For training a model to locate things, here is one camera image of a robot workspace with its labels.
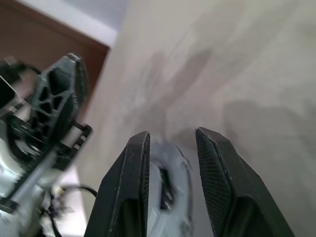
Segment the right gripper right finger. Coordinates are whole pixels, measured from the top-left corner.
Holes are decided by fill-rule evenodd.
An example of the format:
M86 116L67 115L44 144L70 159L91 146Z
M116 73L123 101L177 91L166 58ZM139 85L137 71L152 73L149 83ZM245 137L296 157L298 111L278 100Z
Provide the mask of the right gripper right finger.
M201 185L216 237L292 237L260 176L222 134L195 130Z

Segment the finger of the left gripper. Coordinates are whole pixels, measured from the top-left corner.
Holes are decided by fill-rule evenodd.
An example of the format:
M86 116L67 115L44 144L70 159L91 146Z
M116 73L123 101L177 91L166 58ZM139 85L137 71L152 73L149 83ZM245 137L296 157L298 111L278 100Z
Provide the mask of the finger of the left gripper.
M68 53L37 78L31 102L31 147L42 151L62 140L88 95L83 58Z

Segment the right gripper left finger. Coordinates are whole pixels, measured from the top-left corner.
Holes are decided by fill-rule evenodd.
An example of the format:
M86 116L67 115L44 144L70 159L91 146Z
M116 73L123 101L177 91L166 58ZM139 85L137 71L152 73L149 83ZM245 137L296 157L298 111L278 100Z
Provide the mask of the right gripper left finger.
M132 136L104 176L86 237L145 237L150 174L150 133Z

